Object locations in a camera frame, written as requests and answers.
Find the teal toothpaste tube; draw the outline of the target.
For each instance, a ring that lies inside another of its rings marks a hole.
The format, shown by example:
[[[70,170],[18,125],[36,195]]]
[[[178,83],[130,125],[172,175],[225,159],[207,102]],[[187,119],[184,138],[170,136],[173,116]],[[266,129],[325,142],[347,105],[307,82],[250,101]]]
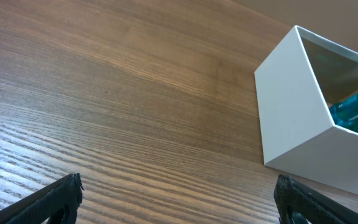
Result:
[[[335,124],[347,127],[358,120],[358,92],[329,109]]]

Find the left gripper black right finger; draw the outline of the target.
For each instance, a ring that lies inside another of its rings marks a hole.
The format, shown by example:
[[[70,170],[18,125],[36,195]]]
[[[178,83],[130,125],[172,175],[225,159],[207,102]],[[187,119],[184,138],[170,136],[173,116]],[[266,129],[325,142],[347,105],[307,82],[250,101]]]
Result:
[[[273,197],[280,224],[358,224],[358,213],[289,175],[278,176]]]

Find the white open cardboard box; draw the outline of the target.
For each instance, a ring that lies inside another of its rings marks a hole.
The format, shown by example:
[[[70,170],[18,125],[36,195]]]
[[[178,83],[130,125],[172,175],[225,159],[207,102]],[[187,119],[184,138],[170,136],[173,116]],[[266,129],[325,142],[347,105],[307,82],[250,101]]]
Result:
[[[358,52],[295,26],[255,84],[264,164],[358,195],[358,132],[329,111],[358,94]]]

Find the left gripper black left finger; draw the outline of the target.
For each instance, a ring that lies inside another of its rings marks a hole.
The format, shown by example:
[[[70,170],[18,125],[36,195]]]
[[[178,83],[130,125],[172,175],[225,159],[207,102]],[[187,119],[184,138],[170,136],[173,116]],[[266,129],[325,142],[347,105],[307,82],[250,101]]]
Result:
[[[0,210],[0,224],[74,224],[82,203],[80,174],[68,174]]]

